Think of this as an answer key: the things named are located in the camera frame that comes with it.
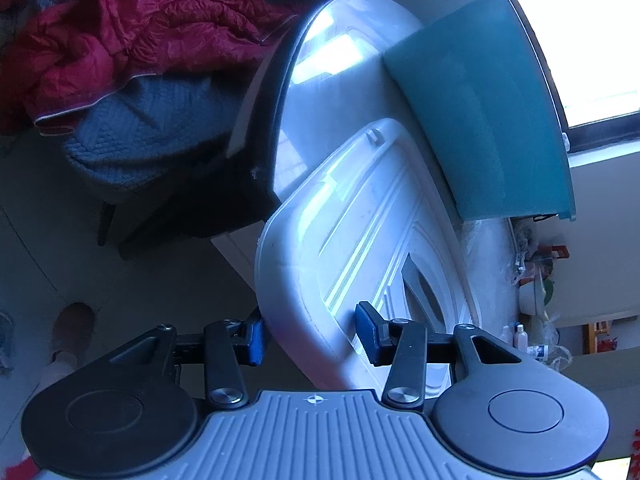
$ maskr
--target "white wall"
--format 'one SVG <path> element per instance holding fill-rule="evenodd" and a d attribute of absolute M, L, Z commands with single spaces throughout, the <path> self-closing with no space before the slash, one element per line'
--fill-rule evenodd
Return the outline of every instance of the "white wall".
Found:
<path fill-rule="evenodd" d="M 640 314 L 640 153 L 572 168 L 577 219 L 537 224 L 566 244 L 556 262 L 551 314 L 558 326 Z"/>
<path fill-rule="evenodd" d="M 609 437 L 598 460 L 629 456 L 640 428 L 640 348 L 578 356 L 562 373 L 594 392 L 609 412 Z"/>
<path fill-rule="evenodd" d="M 619 350 L 640 346 L 640 320 L 613 322 L 610 337 L 617 338 Z"/>
<path fill-rule="evenodd" d="M 558 333 L 560 335 L 560 344 L 571 352 L 571 355 L 576 356 L 584 353 L 581 326 L 565 326 L 558 329 Z"/>

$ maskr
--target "window frame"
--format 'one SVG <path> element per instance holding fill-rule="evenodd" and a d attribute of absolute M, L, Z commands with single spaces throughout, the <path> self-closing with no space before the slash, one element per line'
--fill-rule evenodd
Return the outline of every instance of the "window frame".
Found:
<path fill-rule="evenodd" d="M 540 67 L 545 75 L 546 83 L 549 86 L 549 91 L 551 92 L 551 98 L 553 99 L 554 106 L 556 107 L 560 127 L 569 137 L 569 143 L 571 144 L 571 150 L 569 153 L 584 152 L 586 150 L 609 146 L 617 142 L 640 139 L 640 110 L 622 116 L 611 117 L 608 119 L 569 127 L 569 123 L 566 120 L 566 115 L 564 113 L 564 107 L 562 106 L 562 100 L 558 93 L 558 88 L 556 87 L 556 83 L 551 75 L 551 70 L 546 62 L 544 51 L 540 46 L 540 42 L 538 42 L 536 33 L 533 31 L 533 28 L 527 19 L 527 15 L 522 9 L 519 1 L 511 0 L 511 3 L 516 9 L 516 12 L 520 17 L 520 21 L 527 31 L 527 35 L 529 36 L 536 56 L 538 56 Z"/>

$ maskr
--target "clutter on shelf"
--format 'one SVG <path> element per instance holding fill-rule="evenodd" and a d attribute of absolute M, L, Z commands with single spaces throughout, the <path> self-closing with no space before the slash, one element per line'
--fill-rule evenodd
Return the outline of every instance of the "clutter on shelf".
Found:
<path fill-rule="evenodd" d="M 519 285 L 518 306 L 520 312 L 530 316 L 528 341 L 524 351 L 544 362 L 556 371 L 571 364 L 571 352 L 559 345 L 559 333 L 545 307 L 554 293 L 552 273 L 556 260 L 570 256 L 567 246 L 544 245 L 536 234 L 532 219 L 519 219 L 513 223 L 516 244 L 514 258 L 515 281 Z M 514 347 L 522 346 L 522 336 L 514 334 Z"/>

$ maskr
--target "red quilted jacket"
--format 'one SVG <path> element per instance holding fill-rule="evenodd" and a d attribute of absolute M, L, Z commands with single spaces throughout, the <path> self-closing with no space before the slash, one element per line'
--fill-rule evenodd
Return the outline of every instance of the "red quilted jacket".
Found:
<path fill-rule="evenodd" d="M 0 132 L 72 131 L 77 110 L 139 75 L 253 67 L 292 12 L 264 0 L 78 0 L 26 25 L 2 62 Z"/>

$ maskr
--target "bright window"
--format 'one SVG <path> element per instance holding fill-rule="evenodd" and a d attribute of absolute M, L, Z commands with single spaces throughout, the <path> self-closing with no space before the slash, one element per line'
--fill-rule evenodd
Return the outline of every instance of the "bright window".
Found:
<path fill-rule="evenodd" d="M 569 126 L 640 109 L 640 0 L 518 0 Z"/>

